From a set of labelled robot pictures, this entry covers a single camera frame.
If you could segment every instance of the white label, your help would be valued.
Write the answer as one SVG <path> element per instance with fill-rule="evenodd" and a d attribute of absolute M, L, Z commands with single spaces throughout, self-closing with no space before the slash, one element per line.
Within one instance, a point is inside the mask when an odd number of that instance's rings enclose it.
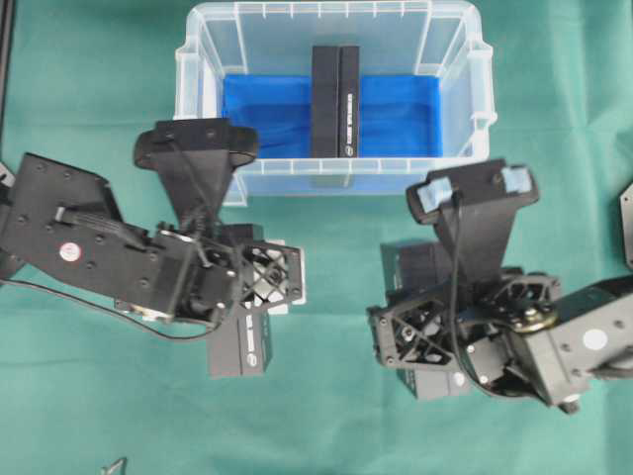
<path fill-rule="evenodd" d="M 600 351 L 608 343 L 609 338 L 603 330 L 591 329 L 587 330 L 583 335 L 583 344 L 587 349 Z"/>
<path fill-rule="evenodd" d="M 257 366 L 257 355 L 255 351 L 255 333 L 253 331 L 253 316 L 246 316 L 246 346 L 248 354 L 246 354 L 246 362 L 250 366 Z"/>
<path fill-rule="evenodd" d="M 67 242 L 59 248 L 59 256 L 66 262 L 75 262 L 81 257 L 81 247 L 74 242 Z"/>
<path fill-rule="evenodd" d="M 250 366 L 257 366 L 257 356 L 255 356 L 255 353 L 248 353 L 246 355 L 246 362 L 250 365 Z"/>
<path fill-rule="evenodd" d="M 453 381 L 455 381 L 455 384 L 459 387 L 464 386 L 464 383 L 466 383 L 466 376 L 464 376 L 464 373 L 455 373 L 453 374 Z"/>
<path fill-rule="evenodd" d="M 352 132 L 354 124 L 353 102 L 354 95 L 350 92 L 347 94 L 347 147 L 345 148 L 347 156 L 352 156 L 354 154 L 354 147 L 351 146 L 353 142 Z"/>

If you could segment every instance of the black box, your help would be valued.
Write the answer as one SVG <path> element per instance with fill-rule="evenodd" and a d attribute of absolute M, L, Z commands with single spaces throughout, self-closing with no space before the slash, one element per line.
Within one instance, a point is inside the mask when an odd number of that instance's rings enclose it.
<path fill-rule="evenodd" d="M 338 156 L 358 156 L 360 126 L 359 47 L 341 47 L 338 66 Z"/>
<path fill-rule="evenodd" d="M 338 47 L 313 47 L 311 156 L 338 156 Z"/>

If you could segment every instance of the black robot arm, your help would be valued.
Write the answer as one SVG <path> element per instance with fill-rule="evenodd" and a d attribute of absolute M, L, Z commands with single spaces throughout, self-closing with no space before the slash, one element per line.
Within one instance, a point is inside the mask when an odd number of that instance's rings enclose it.
<path fill-rule="evenodd" d="M 178 218 L 153 235 L 124 222 L 101 176 L 25 154 L 12 186 L 0 185 L 0 282 L 28 263 L 112 297 L 120 311 L 209 333 L 301 300 L 300 251 L 218 217 L 233 172 L 256 152 L 255 131 L 224 119 L 159 122 L 142 134 L 135 163 L 158 173 Z"/>
<path fill-rule="evenodd" d="M 501 266 L 516 211 L 537 200 L 529 170 L 503 160 L 407 189 L 413 217 L 439 242 L 387 247 L 386 279 L 400 285 L 369 319 L 379 362 L 419 399 L 475 386 L 571 413 L 591 378 L 633 376 L 633 277 L 561 297 L 556 277 Z"/>

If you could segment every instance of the metal bracket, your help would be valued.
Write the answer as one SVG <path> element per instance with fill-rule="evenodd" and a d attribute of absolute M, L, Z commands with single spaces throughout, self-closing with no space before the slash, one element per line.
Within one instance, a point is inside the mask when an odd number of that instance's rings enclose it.
<path fill-rule="evenodd" d="M 5 186 L 11 187 L 15 181 L 15 177 L 11 170 L 7 168 L 2 162 L 0 162 L 0 183 Z"/>
<path fill-rule="evenodd" d="M 633 183 L 620 195 L 620 213 L 626 265 L 633 269 Z"/>

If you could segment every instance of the red sticker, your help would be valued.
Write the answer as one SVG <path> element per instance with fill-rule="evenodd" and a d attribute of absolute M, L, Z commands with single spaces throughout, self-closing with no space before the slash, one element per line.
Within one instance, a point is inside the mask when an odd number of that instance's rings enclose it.
<path fill-rule="evenodd" d="M 81 247 L 74 242 L 66 242 L 59 248 L 59 256 L 66 262 L 75 262 L 81 258 Z"/>

